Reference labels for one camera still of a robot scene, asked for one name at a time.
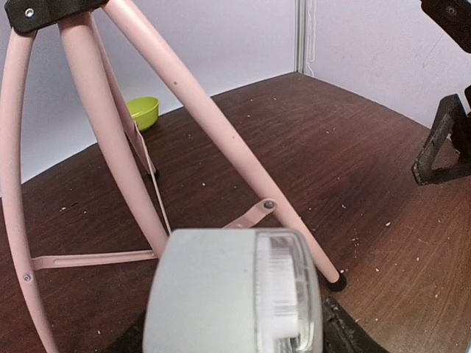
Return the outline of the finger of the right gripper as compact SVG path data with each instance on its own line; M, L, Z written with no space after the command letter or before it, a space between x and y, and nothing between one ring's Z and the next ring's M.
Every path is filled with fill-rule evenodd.
M447 139L458 152L458 161L448 167L434 168ZM440 100L430 133L411 171L418 185L442 184L470 175L470 115L457 94Z

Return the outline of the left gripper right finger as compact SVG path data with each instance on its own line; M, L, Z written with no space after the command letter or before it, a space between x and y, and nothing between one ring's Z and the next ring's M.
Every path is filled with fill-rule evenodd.
M323 352L388 353L332 297L322 303Z

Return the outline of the white metronome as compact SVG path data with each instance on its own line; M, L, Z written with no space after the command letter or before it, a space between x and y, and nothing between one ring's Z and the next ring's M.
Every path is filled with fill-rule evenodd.
M149 294L145 352L321 352L319 282L291 229L179 229Z

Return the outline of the yellow-green plastic bowl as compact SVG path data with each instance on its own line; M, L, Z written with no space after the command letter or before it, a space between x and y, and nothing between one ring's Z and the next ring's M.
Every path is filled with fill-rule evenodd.
M147 131L159 118L159 100L155 97L140 97L127 102L127 109L140 132Z

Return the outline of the pink music stand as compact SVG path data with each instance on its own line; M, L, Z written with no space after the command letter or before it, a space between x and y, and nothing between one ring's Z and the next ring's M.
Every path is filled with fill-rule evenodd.
M266 214L302 233L328 287L346 288L345 276L330 261L291 203L233 125L180 58L132 1L7 1L11 27L1 82L1 191L4 222L15 272L29 314L47 352L56 352L35 274L45 268L129 263L159 258L170 226L162 204L153 204L138 170L157 169L119 90L93 11L102 9L179 99L244 181L261 198L237 220L253 225ZM127 206L150 247L146 251L32 257L21 192L21 119L29 60L38 30L57 25L66 58L93 133Z

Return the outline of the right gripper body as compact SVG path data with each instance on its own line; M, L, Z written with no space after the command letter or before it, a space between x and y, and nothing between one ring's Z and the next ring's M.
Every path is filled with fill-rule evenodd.
M470 1L422 0L422 11L464 51L470 51Z

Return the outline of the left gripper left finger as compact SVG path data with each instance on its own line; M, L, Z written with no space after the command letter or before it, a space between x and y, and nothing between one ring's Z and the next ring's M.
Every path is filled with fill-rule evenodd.
M137 320L106 348L106 353L142 353L144 320Z

